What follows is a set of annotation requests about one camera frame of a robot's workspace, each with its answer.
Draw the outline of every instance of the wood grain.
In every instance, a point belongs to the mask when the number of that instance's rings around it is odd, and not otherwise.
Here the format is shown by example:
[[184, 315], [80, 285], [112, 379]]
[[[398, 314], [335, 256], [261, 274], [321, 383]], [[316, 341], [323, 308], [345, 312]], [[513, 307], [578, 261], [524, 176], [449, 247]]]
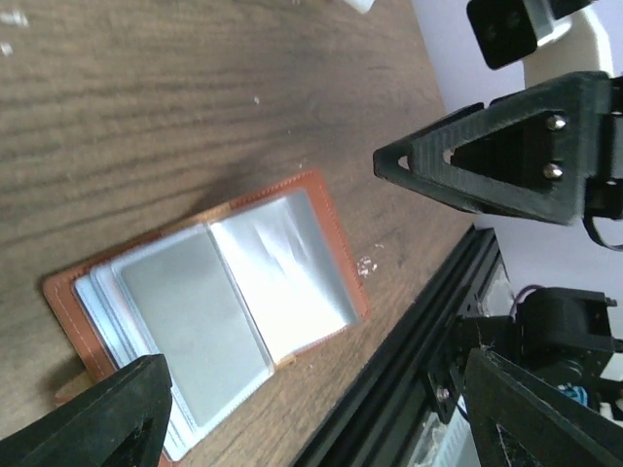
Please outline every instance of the wood grain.
[[302, 168], [322, 169], [373, 318], [284, 369], [184, 465], [285, 465], [470, 222], [372, 152], [442, 107], [408, 0], [18, 0], [0, 26], [0, 436], [82, 366], [41, 278]]

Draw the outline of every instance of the white debris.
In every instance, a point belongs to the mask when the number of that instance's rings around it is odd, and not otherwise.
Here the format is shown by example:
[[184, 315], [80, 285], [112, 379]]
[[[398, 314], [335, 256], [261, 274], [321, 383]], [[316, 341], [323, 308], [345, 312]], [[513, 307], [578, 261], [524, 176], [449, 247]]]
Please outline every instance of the white debris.
[[8, 42], [0, 42], [0, 52], [3, 56], [9, 56], [13, 54], [13, 47]]
[[28, 27], [28, 18], [20, 10], [13, 10], [9, 13], [0, 13], [0, 22], [10, 26]]
[[369, 256], [362, 256], [359, 261], [357, 261], [357, 273], [360, 277], [367, 278], [371, 272], [377, 270], [378, 265], [376, 263], [372, 263], [372, 258]]

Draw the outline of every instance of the leather cover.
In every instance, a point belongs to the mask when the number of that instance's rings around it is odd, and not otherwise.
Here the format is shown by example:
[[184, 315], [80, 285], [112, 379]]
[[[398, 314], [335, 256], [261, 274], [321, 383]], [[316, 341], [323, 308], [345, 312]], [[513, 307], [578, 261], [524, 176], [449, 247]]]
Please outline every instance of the leather cover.
[[[100, 341], [97, 332], [83, 311], [80, 300], [74, 293], [74, 282], [76, 279], [88, 274], [94, 266], [106, 263], [131, 248], [152, 242], [195, 224], [224, 219], [257, 201], [277, 198], [299, 189], [304, 189], [307, 192], [318, 223], [322, 228], [330, 251], [336, 259], [357, 314], [362, 319], [367, 318], [369, 315], [368, 299], [350, 255], [344, 231], [338, 221], [335, 206], [328, 196], [326, 184], [320, 172], [318, 170], [310, 170], [272, 185], [260, 192], [235, 198], [195, 216], [145, 233], [46, 279], [43, 286], [44, 295], [65, 334], [71, 340], [85, 363], [87, 371], [93, 380], [99, 382], [111, 376], [115, 372], [115, 367], [105, 346]], [[291, 358], [281, 362], [276, 362], [277, 366], [283, 366], [294, 358], [296, 358], [296, 355], [292, 355]], [[163, 454], [159, 466], [165, 467], [170, 465], [172, 465], [171, 461]]]

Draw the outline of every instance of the wire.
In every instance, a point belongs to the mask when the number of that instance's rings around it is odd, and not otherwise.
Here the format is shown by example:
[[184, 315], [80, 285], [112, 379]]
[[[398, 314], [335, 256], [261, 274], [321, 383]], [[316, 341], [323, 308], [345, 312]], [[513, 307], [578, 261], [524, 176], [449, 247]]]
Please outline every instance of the wire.
[[467, 414], [465, 409], [459, 403], [457, 403], [457, 410], [458, 410], [458, 413], [460, 413], [460, 416], [463, 417], [463, 420], [465, 420], [467, 423], [469, 423], [469, 415]]
[[462, 407], [462, 405], [459, 402], [459, 397], [457, 397], [457, 393], [455, 393], [455, 391], [450, 391], [450, 397], [452, 397], [453, 401], [455, 402], [455, 405], [457, 406], [457, 410], [458, 413], [460, 413], [460, 416], [463, 417], [463, 419], [469, 423], [469, 415], [467, 414], [467, 412], [465, 411], [465, 409]]
[[582, 223], [584, 224], [584, 229], [586, 229], [586, 233], [588, 234], [588, 236], [591, 237], [591, 240], [593, 240], [595, 243], [597, 243], [598, 245], [604, 248], [607, 248], [608, 250], [618, 251], [618, 252], [623, 251], [623, 245], [610, 245], [609, 243], [606, 243], [604, 241], [599, 231], [597, 230], [597, 227], [595, 226], [595, 220], [593, 219], [593, 217], [591, 216], [585, 217], [584, 219], [582, 219]]
[[515, 314], [517, 313], [517, 305], [524, 300], [526, 295], [529, 295], [535, 290], [542, 289], [542, 288], [543, 288], [542, 285], [531, 284], [531, 285], [527, 285], [522, 290], [520, 290], [519, 293], [515, 296], [515, 300], [513, 300], [513, 305], [510, 307], [508, 315], [515, 317]]

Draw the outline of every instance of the bolt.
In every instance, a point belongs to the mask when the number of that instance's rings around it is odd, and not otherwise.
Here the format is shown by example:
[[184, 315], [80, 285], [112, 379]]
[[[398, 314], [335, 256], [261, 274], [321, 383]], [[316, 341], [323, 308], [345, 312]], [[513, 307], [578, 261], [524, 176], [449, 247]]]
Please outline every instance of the bolt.
[[563, 170], [559, 165], [549, 162], [543, 167], [543, 175], [548, 180], [558, 180], [563, 176]]
[[439, 402], [444, 402], [446, 399], [450, 397], [450, 391], [447, 387], [439, 386], [437, 391], [435, 392], [435, 396]]
[[548, 117], [545, 124], [550, 131], [559, 131], [565, 127], [567, 121], [560, 115], [552, 115]]

